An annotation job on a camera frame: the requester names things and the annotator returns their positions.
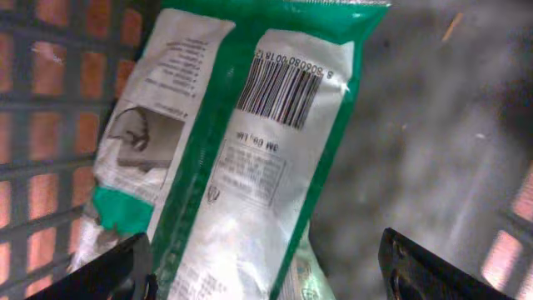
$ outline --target green and white package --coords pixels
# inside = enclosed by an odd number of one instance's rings
[[[336,300],[309,243],[309,229],[301,237],[278,300]]]
[[[232,30],[168,200],[152,217],[159,296],[274,299],[354,107],[363,41],[388,3],[164,5],[158,25],[189,18],[182,32],[205,22]],[[190,39],[208,46],[213,37]],[[212,110],[213,99],[235,109]]]
[[[159,298],[275,299],[389,3],[162,2],[92,203],[104,228],[147,231]]]

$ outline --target gray floor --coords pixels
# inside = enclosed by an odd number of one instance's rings
[[[338,299],[386,297],[387,227],[481,277],[533,154],[531,16],[531,1],[395,1],[366,44],[356,113],[311,222]],[[527,236],[530,265],[531,227],[509,230]]]

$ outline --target barcode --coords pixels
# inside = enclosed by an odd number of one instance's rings
[[[321,81],[296,65],[256,57],[237,108],[301,129]]]

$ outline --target white label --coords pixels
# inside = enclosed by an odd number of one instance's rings
[[[152,203],[152,237],[211,77],[234,22],[165,9],[100,143],[101,184]]]
[[[261,38],[170,299],[268,298],[346,93],[353,49],[298,32]]]

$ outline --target snack package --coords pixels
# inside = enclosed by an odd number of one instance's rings
[[[102,249],[146,231],[159,298],[275,299],[389,3],[162,5],[100,143],[85,228]]]
[[[279,300],[335,300],[309,243],[309,228],[292,258]]]
[[[182,33],[232,27],[196,126],[210,97],[235,109],[210,125],[223,136],[205,132],[206,147],[187,145],[152,241],[159,295],[276,299],[354,108],[363,41],[388,3],[164,5],[175,9],[158,25],[187,18]],[[190,38],[216,43],[221,29],[212,30]]]

